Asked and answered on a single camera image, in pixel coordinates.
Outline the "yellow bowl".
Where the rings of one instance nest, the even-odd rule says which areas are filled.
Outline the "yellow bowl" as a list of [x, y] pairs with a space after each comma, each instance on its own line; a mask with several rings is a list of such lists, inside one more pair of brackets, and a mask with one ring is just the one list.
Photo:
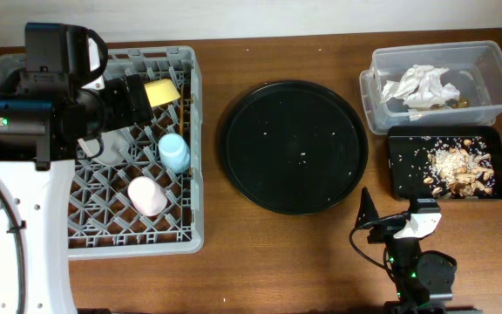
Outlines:
[[176, 85], [169, 78], [144, 83], [150, 107], [168, 104], [180, 98]]

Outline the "grey-green plate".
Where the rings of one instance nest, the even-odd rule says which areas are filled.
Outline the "grey-green plate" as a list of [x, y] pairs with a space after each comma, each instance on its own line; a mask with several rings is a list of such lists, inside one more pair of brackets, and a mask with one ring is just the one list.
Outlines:
[[[129, 141], [120, 130], [101, 133], [101, 139], [104, 144], [103, 153], [93, 158], [94, 161], [108, 166], [114, 167], [124, 161], [124, 157], [120, 153], [121, 149], [128, 150], [130, 147]], [[100, 149], [97, 139], [94, 140], [78, 140], [78, 144], [85, 154], [89, 157], [96, 155]]]

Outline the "blue cup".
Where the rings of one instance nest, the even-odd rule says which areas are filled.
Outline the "blue cup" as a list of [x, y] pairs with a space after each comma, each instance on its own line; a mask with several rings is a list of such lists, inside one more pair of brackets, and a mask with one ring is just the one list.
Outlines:
[[159, 157], [162, 164], [176, 174], [189, 169], [190, 150], [177, 133], [167, 133], [159, 139]]

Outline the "pink cup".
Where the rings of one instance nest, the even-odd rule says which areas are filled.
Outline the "pink cup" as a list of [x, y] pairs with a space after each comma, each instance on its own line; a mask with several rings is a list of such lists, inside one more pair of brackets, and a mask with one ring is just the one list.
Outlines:
[[133, 179], [127, 187], [127, 193], [134, 208], [145, 216], [160, 214], [168, 203], [166, 190], [145, 176]]

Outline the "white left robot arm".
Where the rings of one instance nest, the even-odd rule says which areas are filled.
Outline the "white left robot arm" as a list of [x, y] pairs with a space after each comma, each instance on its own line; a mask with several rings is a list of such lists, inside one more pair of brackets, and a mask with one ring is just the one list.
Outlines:
[[67, 212], [75, 166], [121, 164], [124, 131], [153, 116], [139, 75], [14, 71], [0, 85], [0, 312], [73, 313]]

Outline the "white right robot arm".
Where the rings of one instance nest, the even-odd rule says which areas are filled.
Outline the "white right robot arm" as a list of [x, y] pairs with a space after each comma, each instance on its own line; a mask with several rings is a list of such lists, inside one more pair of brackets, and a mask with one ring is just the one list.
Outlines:
[[445, 313], [445, 303], [452, 300], [457, 261], [436, 250], [421, 250], [420, 242], [433, 234], [442, 218], [434, 199], [411, 199], [407, 210], [381, 217], [367, 188], [349, 241], [354, 234], [368, 230], [369, 244], [382, 244], [383, 260], [379, 263], [352, 248], [368, 262], [383, 269], [397, 290], [397, 301], [384, 305], [386, 313]]

